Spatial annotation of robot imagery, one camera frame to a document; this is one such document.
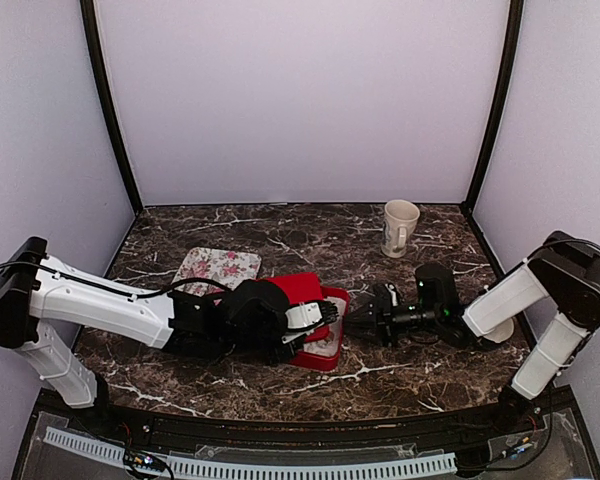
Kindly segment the red box lid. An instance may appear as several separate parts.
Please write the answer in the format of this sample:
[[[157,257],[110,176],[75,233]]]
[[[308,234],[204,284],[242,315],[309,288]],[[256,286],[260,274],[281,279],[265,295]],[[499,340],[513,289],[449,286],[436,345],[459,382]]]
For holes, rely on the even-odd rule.
[[[311,303],[324,299],[319,277],[312,272],[268,277],[288,297],[291,305]]]

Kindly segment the red box with paper cups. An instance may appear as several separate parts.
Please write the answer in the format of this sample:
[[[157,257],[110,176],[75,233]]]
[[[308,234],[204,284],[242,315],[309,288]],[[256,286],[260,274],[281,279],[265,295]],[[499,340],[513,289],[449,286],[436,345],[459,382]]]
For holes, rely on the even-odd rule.
[[[330,372],[338,365],[343,340],[344,316],[349,310],[350,296],[346,290],[334,287],[322,287],[322,294],[325,300],[334,303],[337,307],[338,319],[310,335],[303,349],[289,363],[309,370]]]

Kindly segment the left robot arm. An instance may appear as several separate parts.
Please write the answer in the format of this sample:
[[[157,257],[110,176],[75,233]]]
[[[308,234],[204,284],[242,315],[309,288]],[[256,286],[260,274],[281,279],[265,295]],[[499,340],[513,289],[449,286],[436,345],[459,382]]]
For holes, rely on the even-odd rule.
[[[74,269],[29,238],[0,264],[0,347],[18,352],[100,436],[121,427],[107,388],[55,332],[63,321],[185,357],[217,359],[236,347],[286,360],[319,324],[314,303],[293,304],[270,280],[195,296],[175,283],[150,291]]]

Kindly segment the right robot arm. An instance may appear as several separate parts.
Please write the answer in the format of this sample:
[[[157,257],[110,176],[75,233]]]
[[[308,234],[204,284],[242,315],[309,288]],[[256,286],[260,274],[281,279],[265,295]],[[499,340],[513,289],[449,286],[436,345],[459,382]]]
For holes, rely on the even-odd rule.
[[[344,320],[351,335],[374,332],[384,346],[415,332],[435,335],[455,348],[496,346],[514,332],[513,319],[544,299],[556,314],[500,395],[490,424],[514,432],[529,416],[528,403],[567,369],[600,327],[600,246],[563,231],[544,243],[475,300],[459,300],[452,271],[435,262],[415,271],[417,300],[402,301],[392,283],[376,284],[366,307]]]

